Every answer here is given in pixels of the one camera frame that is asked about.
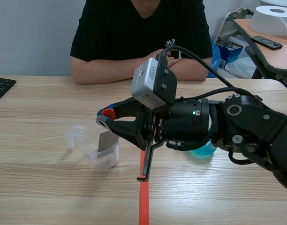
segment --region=table surface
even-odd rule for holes
[[[5,78],[17,84],[0,100],[0,225],[138,224],[140,150],[123,141],[117,166],[98,171],[63,138],[70,126],[130,97],[130,81],[79,86],[71,77]],[[279,82],[229,81],[287,114]],[[177,94],[221,87],[217,79],[182,82]],[[225,151],[201,160],[162,147],[151,170],[150,224],[287,225],[287,190],[256,165],[232,164]]]
[[[258,46],[260,53],[264,56],[267,63],[274,67],[275,69],[287,70],[287,37],[285,36],[270,36],[266,34],[258,33],[250,28],[252,20],[251,19],[236,19],[235,23],[238,24],[246,31],[247,38],[245,34],[241,32],[241,34],[246,38],[247,42],[253,47],[253,45]],[[279,50],[271,50],[262,45],[256,44],[250,40],[251,37],[255,36],[263,36],[267,39],[273,40],[275,42],[283,44],[283,48]],[[253,50],[259,53],[258,49],[253,47]]]

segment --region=red tape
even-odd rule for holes
[[[144,177],[141,173],[142,167],[144,165],[145,152],[141,151],[140,154],[140,177]],[[149,215],[149,183],[140,182],[139,183],[139,225],[149,225],[150,215]]]

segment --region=white plastic bag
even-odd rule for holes
[[[256,68],[257,67],[255,66],[252,59],[250,57],[246,57],[228,63],[225,67],[225,70],[235,76],[250,79],[252,78]]]

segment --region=screw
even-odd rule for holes
[[[232,141],[235,144],[240,144],[240,143],[242,143],[243,138],[240,135],[234,135],[233,138],[232,138]]]

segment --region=white paper roll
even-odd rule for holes
[[[250,25],[252,30],[273,36],[287,36],[287,8],[260,6]]]

